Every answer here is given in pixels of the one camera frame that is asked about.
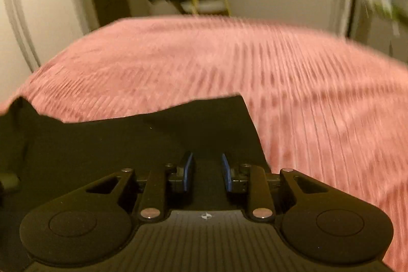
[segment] logo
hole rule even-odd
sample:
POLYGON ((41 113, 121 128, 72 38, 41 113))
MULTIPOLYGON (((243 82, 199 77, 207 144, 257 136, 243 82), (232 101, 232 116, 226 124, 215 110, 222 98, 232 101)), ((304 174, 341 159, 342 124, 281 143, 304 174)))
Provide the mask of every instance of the logo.
POLYGON ((212 214, 209 214, 208 212, 203 213, 203 214, 201 215, 201 218, 203 218, 203 219, 205 219, 205 220, 209 220, 209 219, 211 219, 212 217, 213 217, 213 215, 212 215, 212 214))

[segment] bed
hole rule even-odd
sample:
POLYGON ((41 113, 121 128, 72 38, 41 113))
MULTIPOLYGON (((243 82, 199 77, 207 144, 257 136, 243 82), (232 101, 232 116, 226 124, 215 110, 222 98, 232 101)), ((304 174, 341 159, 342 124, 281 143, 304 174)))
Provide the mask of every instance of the bed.
POLYGON ((65 122, 241 94, 272 170, 295 168, 383 209, 385 262, 408 271, 408 71, 325 33, 221 17, 125 19, 70 45, 17 96, 65 122))

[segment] black mount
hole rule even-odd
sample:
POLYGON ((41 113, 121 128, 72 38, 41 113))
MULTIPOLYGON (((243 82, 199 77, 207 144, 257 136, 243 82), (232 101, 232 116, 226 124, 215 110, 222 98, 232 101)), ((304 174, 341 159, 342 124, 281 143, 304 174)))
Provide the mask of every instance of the black mount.
MULTIPOLYGON (((266 173, 220 156, 228 195, 256 223, 271 225, 294 252, 331 266, 381 260, 393 228, 380 209, 293 169, 266 173)), ((146 223, 168 219, 171 199, 189 195, 194 160, 166 164, 146 176, 123 169, 30 213, 20 238, 34 260, 75 267, 102 261, 123 249, 146 223)))

